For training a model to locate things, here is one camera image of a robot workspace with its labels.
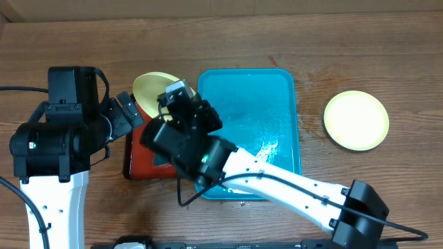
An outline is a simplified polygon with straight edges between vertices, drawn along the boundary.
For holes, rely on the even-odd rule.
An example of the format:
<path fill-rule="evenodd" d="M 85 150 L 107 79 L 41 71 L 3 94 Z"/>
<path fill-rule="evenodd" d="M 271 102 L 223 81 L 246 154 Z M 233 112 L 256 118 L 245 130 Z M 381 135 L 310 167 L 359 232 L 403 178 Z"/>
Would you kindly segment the yellow plate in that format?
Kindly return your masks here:
<path fill-rule="evenodd" d="M 158 114 L 165 114 L 163 119 L 171 120 L 172 118 L 166 115 L 168 113 L 166 107 L 162 107 L 159 111 L 157 97 L 169 90 L 178 88 L 175 84 L 178 81 L 181 81 L 181 79 L 162 72 L 149 72 L 137 77 L 133 83 L 133 94 L 141 111 L 152 119 L 157 117 Z"/>
<path fill-rule="evenodd" d="M 323 122 L 334 142 L 353 151 L 367 151 L 380 145 L 390 126 L 384 105 L 362 91 L 335 95 L 325 107 Z"/>

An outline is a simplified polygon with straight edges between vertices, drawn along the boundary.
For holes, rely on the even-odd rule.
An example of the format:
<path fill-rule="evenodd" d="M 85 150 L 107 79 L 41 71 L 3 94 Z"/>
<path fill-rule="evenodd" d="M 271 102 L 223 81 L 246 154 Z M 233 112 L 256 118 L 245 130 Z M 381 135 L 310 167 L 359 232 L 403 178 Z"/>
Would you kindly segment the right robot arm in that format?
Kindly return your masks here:
<path fill-rule="evenodd" d="M 141 144 L 167 158 L 180 176 L 206 190 L 220 185 L 251 192 L 302 215 L 332 233 L 335 248 L 376 248 L 389 209 L 373 188 L 351 187 L 297 175 L 256 158 L 247 150 L 212 135 L 222 122 L 199 95 L 162 93 L 159 113 L 143 130 Z"/>

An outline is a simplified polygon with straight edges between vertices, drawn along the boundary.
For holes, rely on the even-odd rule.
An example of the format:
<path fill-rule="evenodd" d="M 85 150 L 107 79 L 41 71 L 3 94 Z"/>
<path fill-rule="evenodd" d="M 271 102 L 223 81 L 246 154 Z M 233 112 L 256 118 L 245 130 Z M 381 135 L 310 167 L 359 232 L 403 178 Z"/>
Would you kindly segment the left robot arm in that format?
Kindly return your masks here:
<path fill-rule="evenodd" d="M 10 140 L 31 248 L 85 247 L 90 157 L 142 123 L 126 92 L 103 101 L 96 91 L 49 92 Z"/>

